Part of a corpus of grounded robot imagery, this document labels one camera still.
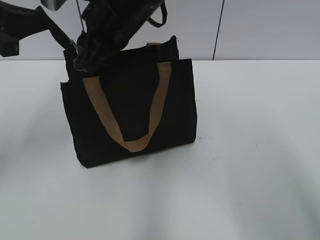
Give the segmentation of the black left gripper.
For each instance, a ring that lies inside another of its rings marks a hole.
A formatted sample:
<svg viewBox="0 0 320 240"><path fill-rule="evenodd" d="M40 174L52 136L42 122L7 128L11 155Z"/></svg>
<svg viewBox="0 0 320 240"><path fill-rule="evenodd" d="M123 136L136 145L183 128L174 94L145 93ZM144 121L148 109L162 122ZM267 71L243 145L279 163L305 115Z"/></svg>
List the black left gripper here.
<svg viewBox="0 0 320 240"><path fill-rule="evenodd" d="M35 10L9 3L0 5L0 55L14 57L20 53L20 40L40 32L40 21L50 31L56 42L69 52L76 44L46 14L41 6Z"/></svg>

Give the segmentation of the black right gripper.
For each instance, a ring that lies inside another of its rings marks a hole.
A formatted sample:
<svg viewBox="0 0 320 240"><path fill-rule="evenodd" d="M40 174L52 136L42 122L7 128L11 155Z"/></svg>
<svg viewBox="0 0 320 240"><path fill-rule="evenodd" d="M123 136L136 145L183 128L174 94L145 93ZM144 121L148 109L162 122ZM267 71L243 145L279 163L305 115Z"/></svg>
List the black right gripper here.
<svg viewBox="0 0 320 240"><path fill-rule="evenodd" d="M122 50L136 32L149 22L160 28L167 22L164 0L90 0L81 13L86 31L78 37L73 67L95 75L105 58L92 50Z"/></svg>

